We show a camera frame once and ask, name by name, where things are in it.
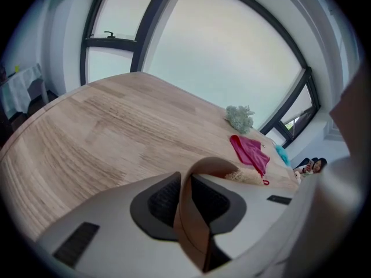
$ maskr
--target white tablecloth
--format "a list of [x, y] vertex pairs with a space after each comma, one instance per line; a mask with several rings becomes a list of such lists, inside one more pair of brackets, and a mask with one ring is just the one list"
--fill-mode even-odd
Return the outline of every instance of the white tablecloth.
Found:
[[0, 87], [0, 98], [5, 114], [10, 118], [15, 112], [27, 113], [31, 97], [27, 91], [33, 81], [41, 79], [40, 65], [15, 73]]

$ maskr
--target window handle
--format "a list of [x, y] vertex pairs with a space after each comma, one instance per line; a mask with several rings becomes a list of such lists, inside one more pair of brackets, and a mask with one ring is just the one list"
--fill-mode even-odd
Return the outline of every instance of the window handle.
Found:
[[107, 36], [107, 38], [116, 38], [116, 36], [114, 36], [113, 32], [105, 31], [104, 33], [110, 33], [111, 34], [111, 35]]

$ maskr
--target pink cloth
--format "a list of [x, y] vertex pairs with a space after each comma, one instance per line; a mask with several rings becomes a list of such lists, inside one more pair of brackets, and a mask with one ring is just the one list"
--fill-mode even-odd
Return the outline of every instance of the pink cloth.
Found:
[[239, 160], [244, 164], [254, 166], [260, 176], [263, 177], [265, 174], [265, 167], [270, 157], [262, 153], [260, 150], [260, 142], [237, 135], [232, 135], [230, 137], [230, 142]]

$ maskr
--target wood grain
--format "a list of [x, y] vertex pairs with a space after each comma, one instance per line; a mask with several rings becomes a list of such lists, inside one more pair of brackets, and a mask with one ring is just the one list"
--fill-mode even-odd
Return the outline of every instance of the wood grain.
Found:
[[[1, 192], [23, 233], [36, 239], [92, 195], [218, 156], [242, 165], [225, 111], [154, 76], [135, 72], [93, 82], [33, 115], [0, 152]], [[270, 186], [297, 189], [272, 141]]]

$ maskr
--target small plant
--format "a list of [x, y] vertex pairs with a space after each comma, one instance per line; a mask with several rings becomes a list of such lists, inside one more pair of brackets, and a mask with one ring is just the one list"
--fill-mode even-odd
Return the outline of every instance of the small plant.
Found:
[[254, 121], [250, 115], [255, 112], [250, 111], [249, 106], [228, 106], [225, 119], [229, 121], [231, 126], [241, 134], [246, 134], [253, 127]]

